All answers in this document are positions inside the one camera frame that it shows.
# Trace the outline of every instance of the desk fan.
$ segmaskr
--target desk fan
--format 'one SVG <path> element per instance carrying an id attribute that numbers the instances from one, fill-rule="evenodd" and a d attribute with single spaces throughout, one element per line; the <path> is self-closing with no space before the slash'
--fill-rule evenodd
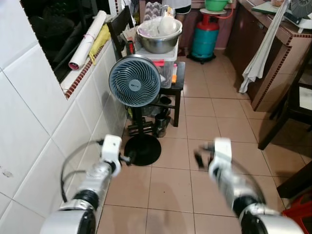
<path id="1" fill-rule="evenodd" d="M 156 137 L 144 134 L 141 107 L 151 103 L 160 90 L 160 75 L 148 58 L 129 55 L 121 58 L 111 69 L 109 86 L 112 94 L 123 104 L 133 107 L 138 135 L 128 140 L 124 155 L 137 166 L 156 162 L 161 145 Z"/>

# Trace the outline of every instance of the white paper roll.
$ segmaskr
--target white paper roll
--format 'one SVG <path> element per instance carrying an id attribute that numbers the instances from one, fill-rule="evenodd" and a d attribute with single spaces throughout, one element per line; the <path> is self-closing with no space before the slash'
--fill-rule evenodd
<path id="1" fill-rule="evenodd" d="M 105 19 L 105 11 L 99 11 L 87 33 L 84 35 L 84 38 L 82 39 L 72 59 L 69 61 L 68 65 L 72 70 L 80 70 L 84 66 L 94 40 L 97 38 Z"/>

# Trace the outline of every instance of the tiled wall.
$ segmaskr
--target tiled wall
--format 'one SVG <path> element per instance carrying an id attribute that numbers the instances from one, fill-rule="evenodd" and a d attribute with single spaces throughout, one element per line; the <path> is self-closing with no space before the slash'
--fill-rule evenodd
<path id="1" fill-rule="evenodd" d="M 121 135 L 126 116 L 112 96 L 115 62 L 106 43 L 69 100 L 38 44 L 19 0 L 0 4 L 0 233 L 37 234 L 61 204 L 59 175 L 65 157 L 105 134 Z M 88 145 L 67 172 L 87 169 L 100 148 Z M 72 196 L 82 175 L 65 186 Z"/>

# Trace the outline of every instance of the wooden cabinet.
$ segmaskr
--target wooden cabinet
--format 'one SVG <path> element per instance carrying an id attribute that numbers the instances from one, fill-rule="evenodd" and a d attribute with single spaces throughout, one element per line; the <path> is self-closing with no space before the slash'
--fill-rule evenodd
<path id="1" fill-rule="evenodd" d="M 226 53 L 242 81 L 243 71 L 256 54 L 267 30 L 268 29 L 241 4 L 237 6 L 237 14 L 228 41 Z M 263 77 L 268 73 L 281 46 L 282 43 L 275 38 L 265 65 Z M 254 99 L 262 82 L 263 79 L 256 79 L 255 82 L 249 85 L 248 94 L 251 100 Z"/>

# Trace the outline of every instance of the round black fan base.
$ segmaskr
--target round black fan base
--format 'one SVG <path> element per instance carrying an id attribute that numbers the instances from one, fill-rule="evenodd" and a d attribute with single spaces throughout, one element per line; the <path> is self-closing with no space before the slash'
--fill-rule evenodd
<path id="1" fill-rule="evenodd" d="M 132 164 L 136 166 L 150 165 L 159 159 L 161 145 L 156 137 L 151 135 L 136 135 L 128 140 L 125 146 L 125 156 L 134 157 Z"/>

